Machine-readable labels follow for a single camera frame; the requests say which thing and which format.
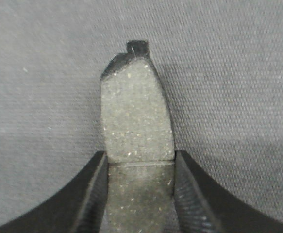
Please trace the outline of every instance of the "brake pad friction material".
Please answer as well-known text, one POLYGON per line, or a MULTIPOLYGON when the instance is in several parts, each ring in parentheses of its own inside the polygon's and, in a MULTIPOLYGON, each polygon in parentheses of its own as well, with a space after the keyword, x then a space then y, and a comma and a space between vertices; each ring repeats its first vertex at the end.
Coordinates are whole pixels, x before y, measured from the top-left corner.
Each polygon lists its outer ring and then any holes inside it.
POLYGON ((170 114, 148 44, 129 42, 127 51, 110 62, 101 79, 108 230, 160 233, 174 186, 170 114))

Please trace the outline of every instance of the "gray fabric background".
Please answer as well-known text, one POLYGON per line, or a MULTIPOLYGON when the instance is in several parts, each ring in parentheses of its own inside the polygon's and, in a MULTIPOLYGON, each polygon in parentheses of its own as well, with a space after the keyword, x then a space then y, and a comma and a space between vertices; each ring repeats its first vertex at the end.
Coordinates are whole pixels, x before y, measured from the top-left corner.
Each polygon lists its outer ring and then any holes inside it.
POLYGON ((283 221, 283 1, 0 1, 0 224, 97 150, 100 74, 148 39, 187 150, 283 221))

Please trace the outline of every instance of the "gray fabric surface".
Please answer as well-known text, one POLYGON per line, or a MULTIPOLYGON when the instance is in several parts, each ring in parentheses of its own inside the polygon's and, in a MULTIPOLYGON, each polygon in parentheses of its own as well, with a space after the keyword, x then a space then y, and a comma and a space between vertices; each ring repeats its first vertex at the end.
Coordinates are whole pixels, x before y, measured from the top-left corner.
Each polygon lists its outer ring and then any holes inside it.
POLYGON ((0 224, 97 150, 100 74, 148 39, 187 150, 283 221, 283 1, 0 1, 0 224))

